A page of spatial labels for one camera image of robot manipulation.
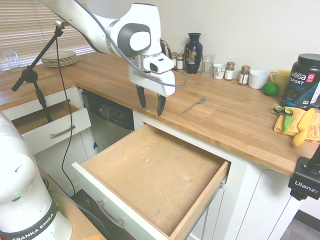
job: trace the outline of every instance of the dishwasher control panel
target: dishwasher control panel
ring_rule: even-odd
[[[83,91],[82,97],[88,111],[122,128],[134,130],[134,117],[130,108],[87,90]]]

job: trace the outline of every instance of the blue vase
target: blue vase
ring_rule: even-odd
[[[197,74],[202,57],[201,33],[188,33],[189,42],[184,46],[184,62],[187,74]]]

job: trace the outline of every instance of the yellow mug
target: yellow mug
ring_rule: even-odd
[[[284,94],[286,85],[288,83],[290,76],[290,70],[278,70],[270,72],[271,82],[277,84],[279,87],[279,91],[277,93],[278,96],[282,96]]]

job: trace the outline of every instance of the butcher block counter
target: butcher block counter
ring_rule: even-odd
[[[44,95],[63,89],[58,68],[38,65],[34,69]],[[96,52],[80,55],[77,63],[62,67],[62,74],[67,88],[75,85],[96,93],[288,177],[293,175],[298,158],[311,158],[318,146],[305,141],[294,147],[292,137],[274,132],[279,115],[273,107],[280,103],[280,97],[265,96],[235,79],[188,74],[187,86],[176,88],[167,97],[164,111],[158,116],[157,94],[146,89],[146,107],[142,108],[136,85],[128,77],[128,64],[120,57]],[[0,110],[36,99],[31,83],[11,91],[20,75],[21,71],[0,75]],[[176,84],[183,84],[183,75],[175,72],[175,76]],[[207,97],[204,104],[181,115],[203,96]]]

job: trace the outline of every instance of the window blinds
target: window blinds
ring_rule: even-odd
[[[20,66],[29,65],[38,56],[56,29],[59,17],[36,0],[0,0],[0,66],[9,69],[2,52],[15,50]],[[94,52],[85,38],[72,26],[67,26],[58,38],[59,51],[77,55]],[[54,42],[48,52],[56,50]]]

